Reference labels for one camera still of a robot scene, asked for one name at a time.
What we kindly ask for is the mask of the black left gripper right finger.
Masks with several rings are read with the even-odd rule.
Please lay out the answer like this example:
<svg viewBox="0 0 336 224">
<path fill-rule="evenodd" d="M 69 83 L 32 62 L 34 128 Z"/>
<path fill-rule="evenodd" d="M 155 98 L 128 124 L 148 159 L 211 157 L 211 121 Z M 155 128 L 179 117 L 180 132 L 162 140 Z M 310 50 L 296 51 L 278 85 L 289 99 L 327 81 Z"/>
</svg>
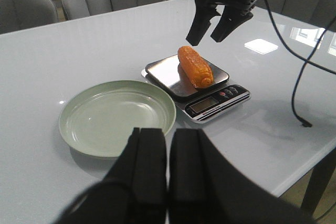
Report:
<svg viewBox="0 0 336 224">
<path fill-rule="evenodd" d="M 315 221 L 245 177 L 201 129 L 178 129 L 170 149 L 169 222 Z"/>
</svg>

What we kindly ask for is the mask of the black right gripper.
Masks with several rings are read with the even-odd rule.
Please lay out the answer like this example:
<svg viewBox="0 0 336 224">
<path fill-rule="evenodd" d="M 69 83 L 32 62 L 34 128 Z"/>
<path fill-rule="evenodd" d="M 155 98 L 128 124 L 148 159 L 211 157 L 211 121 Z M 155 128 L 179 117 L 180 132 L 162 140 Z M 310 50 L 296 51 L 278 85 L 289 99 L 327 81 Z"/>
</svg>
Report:
<svg viewBox="0 0 336 224">
<path fill-rule="evenodd" d="M 252 19 L 252 8 L 256 0 L 194 0 L 196 12 L 186 36 L 186 40 L 192 45 L 197 46 L 205 33 L 209 29 L 210 20 L 219 16 L 217 5 L 224 5 L 222 16 L 211 34 L 211 38 L 216 42 L 222 42 L 237 27 L 244 22 Z"/>
</svg>

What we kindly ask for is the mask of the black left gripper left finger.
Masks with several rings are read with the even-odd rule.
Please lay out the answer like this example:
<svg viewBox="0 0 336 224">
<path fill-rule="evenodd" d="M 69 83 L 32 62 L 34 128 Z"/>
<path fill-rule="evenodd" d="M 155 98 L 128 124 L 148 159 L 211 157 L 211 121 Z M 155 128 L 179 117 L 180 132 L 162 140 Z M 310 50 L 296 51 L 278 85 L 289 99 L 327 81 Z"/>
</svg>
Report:
<svg viewBox="0 0 336 224">
<path fill-rule="evenodd" d="M 165 218 L 164 134 L 134 128 L 103 180 L 80 193 L 56 223 L 165 223 Z"/>
</svg>

